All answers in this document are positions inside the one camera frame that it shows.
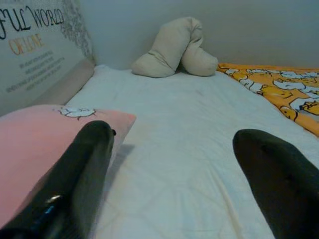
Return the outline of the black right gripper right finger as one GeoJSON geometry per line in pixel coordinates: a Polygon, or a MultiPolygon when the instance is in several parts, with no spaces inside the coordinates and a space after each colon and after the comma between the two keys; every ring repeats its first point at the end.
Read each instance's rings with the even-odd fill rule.
{"type": "Polygon", "coordinates": [[[236,159],[277,239],[319,237],[319,170],[289,142],[257,129],[233,137],[236,159]]]}

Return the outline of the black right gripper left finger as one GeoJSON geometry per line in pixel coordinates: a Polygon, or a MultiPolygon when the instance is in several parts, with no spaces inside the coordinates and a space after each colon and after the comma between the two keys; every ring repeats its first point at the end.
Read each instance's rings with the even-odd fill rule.
{"type": "Polygon", "coordinates": [[[0,237],[91,239],[116,134],[105,121],[85,124],[2,226],[0,237]]]}

